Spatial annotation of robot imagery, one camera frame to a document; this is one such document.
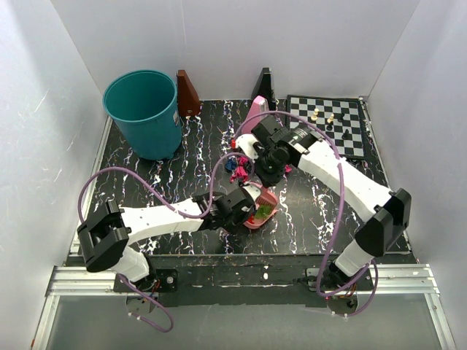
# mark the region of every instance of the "green object in basket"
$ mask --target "green object in basket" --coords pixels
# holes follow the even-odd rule
[[[255,219],[265,219],[272,213],[272,206],[260,206],[255,214]]]

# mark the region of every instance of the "marble surface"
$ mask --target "marble surface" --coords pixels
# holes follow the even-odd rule
[[[175,156],[166,161],[139,159],[112,124],[101,168],[123,166],[132,169],[171,202],[205,193],[214,164],[231,150],[231,138],[249,108],[248,100],[204,101],[199,116],[182,121],[182,143]],[[285,110],[285,100],[279,102],[278,109]],[[367,159],[351,163],[366,176],[386,185],[369,128],[364,143]],[[226,193],[233,190],[236,185],[231,184],[229,178],[230,174],[220,168],[215,175],[215,190]],[[279,211],[258,230],[243,227],[236,233],[222,229],[174,233],[140,241],[137,245],[149,254],[322,254],[333,230],[338,195],[318,179],[296,169],[285,176],[274,192],[280,199]],[[90,210],[96,210],[109,199],[115,199],[121,206],[159,205],[140,183],[115,172],[98,178]],[[346,205],[333,250],[341,252],[361,225],[356,213]],[[409,251],[403,236],[391,251]]]

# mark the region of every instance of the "bucket rim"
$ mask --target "bucket rim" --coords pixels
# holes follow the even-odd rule
[[[109,95],[110,93],[110,90],[113,89],[113,87],[118,83],[120,82],[121,80],[123,79],[126,79],[132,75],[136,75],[136,74],[143,74],[143,73],[151,73],[151,74],[156,74],[156,75],[160,75],[166,79],[168,79],[170,81],[170,83],[172,84],[173,88],[174,88],[174,97],[173,99],[170,101],[170,104],[165,108],[163,109],[162,111],[160,111],[159,113],[155,114],[155,115],[152,115],[146,119],[140,119],[140,120],[125,120],[125,119],[121,119],[119,117],[116,117],[114,116],[113,114],[111,114],[107,108],[107,104],[106,104],[106,99],[107,99],[107,96]],[[153,120],[154,118],[156,118],[157,116],[161,115],[162,113],[165,113],[167,112],[167,110],[169,110],[169,108],[173,105],[173,103],[176,104],[176,107],[177,108],[177,85],[175,84],[174,80],[167,74],[165,74],[164,72],[162,71],[157,71],[155,69],[138,69],[136,71],[130,71],[128,73],[125,73],[124,75],[121,75],[119,76],[117,79],[115,79],[113,82],[111,82],[109,84],[109,86],[107,87],[107,89],[105,89],[104,91],[104,94],[102,96],[102,106],[104,106],[104,110],[105,112],[107,113],[107,115],[109,115],[113,120],[117,120],[119,122],[123,122],[123,123],[129,123],[129,124],[138,124],[138,123],[145,123],[145,122],[148,122],[150,120]]]

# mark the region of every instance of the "gray floor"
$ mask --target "gray floor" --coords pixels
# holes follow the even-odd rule
[[[303,306],[171,308],[163,334],[126,312],[126,298],[61,297],[47,349],[440,349],[423,295],[377,295],[348,320]],[[168,324],[160,311],[151,319]]]

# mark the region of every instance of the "white chess piece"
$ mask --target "white chess piece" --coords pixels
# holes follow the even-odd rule
[[[331,113],[331,116],[328,118],[328,124],[331,124],[334,121],[334,113]]]
[[[313,112],[313,115],[312,115],[312,120],[313,120],[314,122],[316,122],[316,121],[318,120],[318,112],[319,112],[319,111],[320,111],[320,110],[319,110],[318,108],[315,108],[315,109],[314,109],[314,112]]]

